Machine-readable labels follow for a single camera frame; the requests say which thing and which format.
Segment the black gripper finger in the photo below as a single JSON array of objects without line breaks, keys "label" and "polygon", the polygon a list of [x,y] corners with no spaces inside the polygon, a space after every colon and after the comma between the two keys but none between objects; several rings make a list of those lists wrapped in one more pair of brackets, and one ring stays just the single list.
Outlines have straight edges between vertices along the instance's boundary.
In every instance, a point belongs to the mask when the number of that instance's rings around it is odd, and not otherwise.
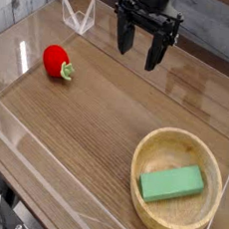
[{"label": "black gripper finger", "polygon": [[153,71],[155,65],[162,61],[165,55],[168,42],[166,40],[166,35],[162,31],[157,31],[152,39],[152,45],[148,49],[148,54],[146,56],[146,64],[144,68],[147,71]]},{"label": "black gripper finger", "polygon": [[133,44],[133,35],[135,34],[134,25],[124,17],[117,18],[117,47],[121,54],[129,51]]}]

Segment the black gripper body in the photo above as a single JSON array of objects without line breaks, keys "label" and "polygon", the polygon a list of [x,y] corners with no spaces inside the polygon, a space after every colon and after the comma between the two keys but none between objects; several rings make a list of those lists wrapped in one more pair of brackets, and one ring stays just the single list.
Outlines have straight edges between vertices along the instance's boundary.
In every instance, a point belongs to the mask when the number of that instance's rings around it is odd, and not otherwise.
[{"label": "black gripper body", "polygon": [[168,45],[177,43],[178,29],[184,16],[175,10],[171,0],[118,0],[117,7],[129,13],[143,30],[152,34],[161,30],[166,35]]}]

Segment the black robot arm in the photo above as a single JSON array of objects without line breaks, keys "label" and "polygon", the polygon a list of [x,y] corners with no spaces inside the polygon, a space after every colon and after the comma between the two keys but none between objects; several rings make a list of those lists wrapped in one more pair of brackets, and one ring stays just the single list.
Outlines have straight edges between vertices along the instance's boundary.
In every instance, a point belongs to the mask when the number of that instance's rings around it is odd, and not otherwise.
[{"label": "black robot arm", "polygon": [[135,27],[152,36],[144,68],[153,71],[155,65],[162,61],[167,47],[177,43],[183,15],[173,8],[170,0],[117,0],[114,11],[117,18],[117,47],[121,54],[132,48]]}]

